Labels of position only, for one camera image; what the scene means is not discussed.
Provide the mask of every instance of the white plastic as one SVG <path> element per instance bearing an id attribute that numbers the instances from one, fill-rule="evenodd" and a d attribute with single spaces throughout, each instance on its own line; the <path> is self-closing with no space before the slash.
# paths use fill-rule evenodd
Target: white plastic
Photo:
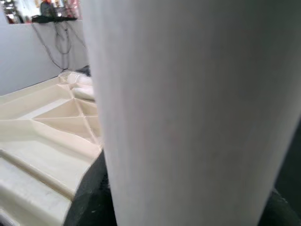
<path id="1" fill-rule="evenodd" d="M 61 225 L 101 152 L 96 104 L 74 98 L 69 74 L 0 97 L 1 221 Z"/>

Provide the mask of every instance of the white cylinder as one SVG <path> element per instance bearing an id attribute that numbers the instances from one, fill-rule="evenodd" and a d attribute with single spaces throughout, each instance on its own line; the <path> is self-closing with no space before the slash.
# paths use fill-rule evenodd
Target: white cylinder
<path id="1" fill-rule="evenodd" d="M 119 226 L 257 224 L 301 111 L 295 2 L 82 1 Z"/>

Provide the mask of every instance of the gray wall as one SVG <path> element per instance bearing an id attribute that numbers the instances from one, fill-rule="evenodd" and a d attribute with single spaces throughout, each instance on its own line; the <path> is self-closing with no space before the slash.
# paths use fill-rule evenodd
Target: gray wall
<path id="1" fill-rule="evenodd" d="M 82 22 L 69 22 L 83 39 Z M 61 63 L 55 48 L 53 23 L 35 24 L 54 59 Z M 8 24 L 0 10 L 0 95 L 4 95 L 57 76 L 61 69 L 48 58 L 30 24 Z M 70 31 L 72 49 L 70 68 L 77 69 L 88 64 L 86 49 Z"/>

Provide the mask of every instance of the person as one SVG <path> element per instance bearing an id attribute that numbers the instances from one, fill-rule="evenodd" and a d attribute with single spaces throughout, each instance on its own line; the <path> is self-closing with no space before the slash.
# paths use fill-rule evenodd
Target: person
<path id="1" fill-rule="evenodd" d="M 43 16 L 56 16 L 55 8 L 51 3 L 51 0 L 43 0 L 40 4 L 40 12 Z"/>

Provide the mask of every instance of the black surface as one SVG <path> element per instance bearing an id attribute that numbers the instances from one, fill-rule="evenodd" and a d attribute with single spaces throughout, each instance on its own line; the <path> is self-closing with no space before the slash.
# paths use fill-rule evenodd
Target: black surface
<path id="1" fill-rule="evenodd" d="M 275 187 L 301 218 L 301 123 L 295 132 Z"/>
<path id="2" fill-rule="evenodd" d="M 116 226 L 104 151 L 85 173 L 64 226 Z"/>
<path id="3" fill-rule="evenodd" d="M 263 211 L 258 226 L 299 226 L 298 215 L 292 210 L 288 202 L 274 190 Z"/>

